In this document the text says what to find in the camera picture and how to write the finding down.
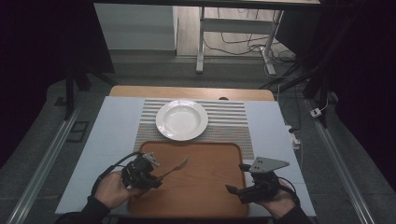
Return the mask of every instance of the floor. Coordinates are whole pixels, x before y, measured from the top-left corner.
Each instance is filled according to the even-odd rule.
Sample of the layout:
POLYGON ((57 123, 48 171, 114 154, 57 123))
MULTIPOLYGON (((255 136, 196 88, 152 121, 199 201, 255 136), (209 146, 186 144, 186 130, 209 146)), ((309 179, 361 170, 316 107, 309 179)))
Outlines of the floor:
MULTIPOLYGON (((238 9, 236 11, 237 13, 234 13, 242 17, 245 15, 243 13, 247 13, 238 9)), ((216 48, 222 48, 220 36, 216 41, 210 43, 216 48)), ((116 74, 109 76, 121 85, 236 89, 258 89, 273 80, 265 75, 264 63, 260 55, 256 56, 258 53, 252 53, 251 57, 225 57, 228 54, 219 54, 218 57, 215 57, 217 52, 213 51, 214 55, 210 55, 211 51, 207 50, 205 53, 210 57, 205 59, 205 71, 201 75, 197 75, 193 58, 194 47, 191 49, 186 47, 183 49, 185 51, 181 53, 180 42, 178 45, 180 50, 177 52, 177 57, 166 53, 111 51, 116 74)), ((227 50, 235 51, 248 48, 245 45, 241 49, 237 49, 234 44, 228 47, 231 48, 227 50)), ((290 64, 276 63, 275 67, 279 74, 283 74, 290 64)), ((296 71, 292 75, 299 76, 300 73, 301 71, 296 71)), ((39 188, 31 209, 27 211, 24 223, 53 223, 58 217, 58 215, 54 215, 54 211, 89 138, 101 104, 111 90, 111 86, 103 80, 92 75, 89 75, 89 79, 92 83, 89 91, 76 90, 78 102, 81 102, 78 106, 79 113, 76 123, 84 124, 86 130, 85 132, 71 132, 66 136, 59 155, 49 170, 48 177, 39 188)), ((275 98, 279 103, 285 123, 298 129, 295 135, 302 141, 302 146, 295 151, 295 155, 300 163, 311 201, 317 213, 317 217, 312 221, 320 224, 365 223, 359 218, 353 199, 348 195, 346 186, 337 172, 337 164, 333 162, 330 151, 319 134, 318 123, 309 115, 310 105, 315 105, 317 102, 304 99, 302 90, 305 84, 302 83, 280 94, 275 93, 275 98)), ((59 103, 64 101, 64 93, 63 81, 48 89, 48 99, 40 115, 21 141, 14 155, 0 170, 0 223, 7 222, 59 127, 64 123, 64 105, 59 103)), ((367 223, 394 223, 396 220, 395 192, 380 174, 364 148, 337 118, 334 112, 336 100, 330 99, 326 117, 329 125, 328 132, 331 134, 346 168, 353 177, 361 197, 368 204, 373 215, 375 222, 367 223)))

